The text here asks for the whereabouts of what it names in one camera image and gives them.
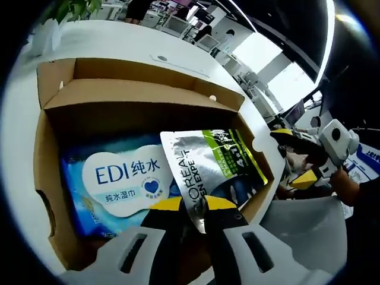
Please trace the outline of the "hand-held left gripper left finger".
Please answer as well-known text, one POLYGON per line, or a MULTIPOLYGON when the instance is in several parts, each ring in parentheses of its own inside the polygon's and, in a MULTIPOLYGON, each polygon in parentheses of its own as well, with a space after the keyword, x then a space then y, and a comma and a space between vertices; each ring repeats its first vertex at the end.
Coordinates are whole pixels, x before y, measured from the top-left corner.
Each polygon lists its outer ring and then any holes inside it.
POLYGON ((105 243, 92 284, 189 284, 211 268, 205 236, 195 233, 181 198, 156 204, 142 224, 105 243))

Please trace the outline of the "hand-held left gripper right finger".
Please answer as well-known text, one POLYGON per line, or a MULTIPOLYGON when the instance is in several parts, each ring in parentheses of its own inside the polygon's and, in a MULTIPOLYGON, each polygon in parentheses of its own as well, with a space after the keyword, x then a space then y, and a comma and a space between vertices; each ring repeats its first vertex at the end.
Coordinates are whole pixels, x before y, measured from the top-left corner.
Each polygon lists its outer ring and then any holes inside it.
POLYGON ((204 226, 217 284, 304 284, 308 271, 292 249, 258 224, 249 224, 236 205, 204 197, 204 226))

